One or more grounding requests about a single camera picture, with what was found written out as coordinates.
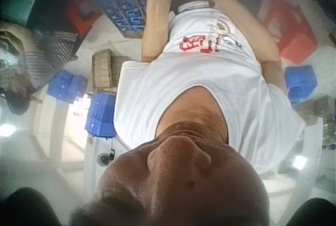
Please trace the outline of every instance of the white t-shirt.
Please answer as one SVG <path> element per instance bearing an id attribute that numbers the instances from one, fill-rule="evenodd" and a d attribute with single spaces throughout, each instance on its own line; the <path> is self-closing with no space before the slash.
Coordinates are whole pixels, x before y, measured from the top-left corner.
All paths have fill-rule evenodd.
<path id="1" fill-rule="evenodd" d="M 165 110 L 195 86 L 211 92 L 226 119 L 229 145 L 258 173 L 276 167 L 304 129 L 285 94 L 266 84 L 232 21 L 204 8 L 171 20 L 170 41 L 157 60 L 124 63 L 114 113 L 119 137 L 131 148 L 153 140 Z"/>

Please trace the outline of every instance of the ceiling light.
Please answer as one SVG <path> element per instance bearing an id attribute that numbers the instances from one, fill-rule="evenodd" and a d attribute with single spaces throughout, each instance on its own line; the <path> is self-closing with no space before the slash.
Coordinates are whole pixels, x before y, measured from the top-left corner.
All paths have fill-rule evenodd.
<path id="1" fill-rule="evenodd" d="M 302 170 L 307 163 L 307 158 L 301 155 L 295 157 L 293 167 L 299 170 Z"/>
<path id="2" fill-rule="evenodd" d="M 0 126 L 0 136 L 9 137 L 16 131 L 16 128 L 13 125 L 4 124 Z"/>

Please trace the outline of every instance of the man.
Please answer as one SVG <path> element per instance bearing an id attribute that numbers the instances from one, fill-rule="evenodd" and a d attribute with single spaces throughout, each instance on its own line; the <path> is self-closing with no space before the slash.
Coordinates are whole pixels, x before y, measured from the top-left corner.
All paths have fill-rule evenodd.
<path id="1" fill-rule="evenodd" d="M 72 50 L 77 34 L 66 32 L 32 32 L 19 25 L 1 21 L 0 38 L 5 39 L 21 54 L 25 70 L 14 73 L 4 91 L 12 113 L 24 114 L 43 88 L 65 65 L 73 60 Z"/>
<path id="2" fill-rule="evenodd" d="M 277 46 L 236 0 L 148 0 L 142 63 L 124 63 L 114 124 L 130 147 L 72 225 L 268 225 L 258 173 L 303 131 Z"/>

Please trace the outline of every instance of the red stool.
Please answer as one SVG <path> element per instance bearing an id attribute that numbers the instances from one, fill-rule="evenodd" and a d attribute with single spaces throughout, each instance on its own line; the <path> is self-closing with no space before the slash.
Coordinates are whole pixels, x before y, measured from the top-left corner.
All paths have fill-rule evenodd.
<path id="1" fill-rule="evenodd" d="M 317 50 L 317 40 L 299 6 L 295 7 L 284 0 L 270 0 L 269 11 L 264 20 L 267 28 L 272 20 L 279 20 L 280 55 L 299 64 Z"/>

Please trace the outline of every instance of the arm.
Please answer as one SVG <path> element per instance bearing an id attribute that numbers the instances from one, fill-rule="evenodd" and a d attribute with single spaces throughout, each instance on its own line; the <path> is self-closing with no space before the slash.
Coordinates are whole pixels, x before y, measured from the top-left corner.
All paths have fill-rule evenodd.
<path id="1" fill-rule="evenodd" d="M 146 27 L 142 38 L 142 61 L 152 62 L 168 42 L 172 0 L 147 0 Z"/>
<path id="2" fill-rule="evenodd" d="M 232 20 L 249 42 L 261 64 L 266 83 L 274 84 L 287 95 L 279 49 L 268 31 L 237 0 L 213 0 Z"/>
<path id="3" fill-rule="evenodd" d="M 168 42 L 171 0 L 148 0 L 146 28 L 142 38 L 142 61 L 152 62 Z"/>
<path id="4" fill-rule="evenodd" d="M 268 31 L 238 1 L 219 0 L 218 5 L 249 42 L 266 83 L 276 85 L 287 95 L 279 49 Z"/>

